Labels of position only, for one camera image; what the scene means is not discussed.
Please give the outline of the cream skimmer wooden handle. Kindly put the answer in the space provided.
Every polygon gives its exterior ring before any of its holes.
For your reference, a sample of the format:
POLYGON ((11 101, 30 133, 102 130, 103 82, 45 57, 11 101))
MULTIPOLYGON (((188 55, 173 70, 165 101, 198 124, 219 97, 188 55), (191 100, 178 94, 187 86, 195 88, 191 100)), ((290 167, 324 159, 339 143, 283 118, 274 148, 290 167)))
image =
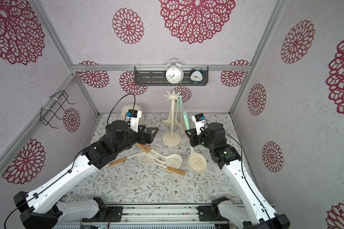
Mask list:
POLYGON ((141 164, 156 164, 160 167, 162 167, 162 169, 164 170, 165 173, 167 174, 176 174, 175 171, 170 170, 166 165, 163 165, 159 162, 157 162, 156 160, 154 160, 152 157, 148 156, 148 154, 146 153, 142 153, 141 155, 137 156, 137 160, 141 163, 141 164))

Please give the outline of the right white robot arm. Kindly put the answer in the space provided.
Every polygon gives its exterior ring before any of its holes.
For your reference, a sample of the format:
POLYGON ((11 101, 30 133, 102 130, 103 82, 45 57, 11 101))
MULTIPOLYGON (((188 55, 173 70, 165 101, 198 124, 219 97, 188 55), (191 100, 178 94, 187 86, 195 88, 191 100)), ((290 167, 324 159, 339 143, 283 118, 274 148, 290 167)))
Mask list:
POLYGON ((243 165, 242 155, 227 143, 223 124, 202 124, 200 129, 186 130, 192 147, 203 146, 212 160, 233 182, 245 210, 228 198, 213 200, 211 211, 215 218, 225 218, 238 229, 288 229, 290 221, 279 214, 264 198, 243 165))

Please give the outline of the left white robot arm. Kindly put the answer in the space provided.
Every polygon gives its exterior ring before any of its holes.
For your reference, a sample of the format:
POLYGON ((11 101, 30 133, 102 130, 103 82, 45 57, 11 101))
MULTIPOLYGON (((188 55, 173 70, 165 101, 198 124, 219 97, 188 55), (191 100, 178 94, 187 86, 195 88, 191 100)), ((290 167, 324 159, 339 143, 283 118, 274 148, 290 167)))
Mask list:
POLYGON ((73 162, 37 189, 21 191, 14 196, 23 226, 27 229, 51 229, 56 224, 77 219, 100 222, 107 218, 108 206, 102 198, 69 203, 60 199, 79 182, 101 170, 122 151, 135 144, 150 144, 158 133, 157 127, 139 125, 133 130, 123 120, 106 125, 99 141, 81 150, 73 162))

